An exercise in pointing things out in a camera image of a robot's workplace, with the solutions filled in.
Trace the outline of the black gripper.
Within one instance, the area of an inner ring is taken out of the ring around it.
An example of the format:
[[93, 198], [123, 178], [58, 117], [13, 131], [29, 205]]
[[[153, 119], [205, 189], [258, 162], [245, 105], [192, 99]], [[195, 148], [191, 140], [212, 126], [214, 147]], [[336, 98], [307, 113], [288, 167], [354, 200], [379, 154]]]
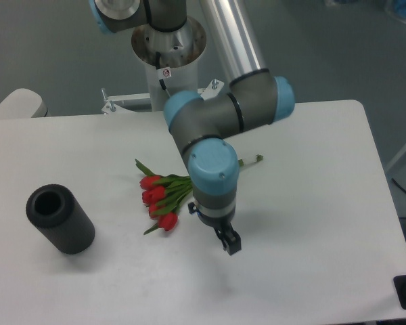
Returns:
[[241, 251], [240, 235], [231, 224], [235, 215], [235, 205], [230, 204], [222, 209], [210, 209], [194, 201], [189, 203], [187, 207], [191, 215], [196, 214], [202, 223], [214, 229], [224, 251], [230, 256]]

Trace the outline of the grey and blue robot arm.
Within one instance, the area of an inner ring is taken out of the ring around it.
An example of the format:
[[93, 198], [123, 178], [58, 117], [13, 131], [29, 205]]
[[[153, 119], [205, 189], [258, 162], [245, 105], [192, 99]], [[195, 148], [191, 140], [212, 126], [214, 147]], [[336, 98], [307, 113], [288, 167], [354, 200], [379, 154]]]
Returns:
[[[256, 43], [243, 1], [202, 1], [208, 28], [187, 14], [185, 1], [91, 1], [105, 33], [132, 30], [132, 48], [146, 74], [154, 110], [161, 110], [191, 179], [189, 205], [214, 229], [223, 248], [240, 251], [233, 229], [240, 165], [227, 138], [291, 115], [294, 92], [273, 76]], [[229, 92], [197, 92], [194, 64], [212, 36]]]

